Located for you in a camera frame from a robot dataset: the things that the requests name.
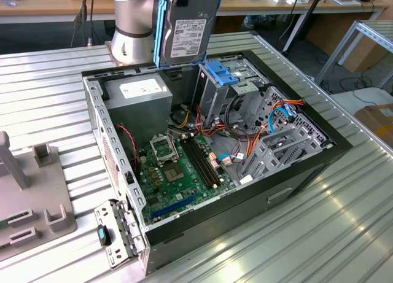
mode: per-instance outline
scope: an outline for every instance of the blue drive bracket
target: blue drive bracket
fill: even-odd
[[[205,66],[220,85],[233,85],[240,81],[239,78],[233,77],[229,68],[225,67],[220,61],[206,62]]]

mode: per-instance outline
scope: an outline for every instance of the gray holder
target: gray holder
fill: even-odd
[[[13,156],[0,131],[0,261],[76,230],[56,147]]]

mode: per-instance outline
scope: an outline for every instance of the ram slot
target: ram slot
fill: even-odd
[[[181,146],[190,159],[196,172],[203,179],[206,188],[213,188],[213,185],[219,184],[219,178],[213,170],[208,160],[203,156],[202,151],[193,139],[181,141]]]

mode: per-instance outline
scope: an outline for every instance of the aluminum table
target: aluminum table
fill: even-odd
[[[377,44],[393,53],[393,21],[355,21],[341,42],[338,44],[332,56],[330,56],[329,60],[327,60],[324,67],[315,78],[316,83],[320,84],[323,81],[326,72],[330,67],[332,67],[334,63],[336,63],[337,57],[347,46],[348,42],[352,40],[356,32],[360,33],[341,57],[340,61],[338,62],[339,65],[343,65],[345,63],[346,59],[355,49],[356,45],[363,36],[369,37]],[[382,88],[391,77],[393,77],[393,70],[379,83],[377,87]]]
[[[209,53],[253,50],[355,147],[301,194],[143,278],[111,271],[95,206],[115,196],[91,133],[80,72],[104,46],[0,56],[0,125],[14,153],[59,148],[78,229],[0,262],[4,282],[391,282],[393,151],[261,37],[211,37]]]

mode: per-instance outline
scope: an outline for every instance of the sticker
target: sticker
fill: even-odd
[[[393,116],[393,111],[390,109],[380,109],[385,116]]]
[[[197,55],[206,19],[176,20],[171,58]]]
[[[138,82],[123,83],[120,85],[120,91],[122,91],[124,98],[130,99],[147,94],[159,93],[163,90],[155,79],[147,79]]]

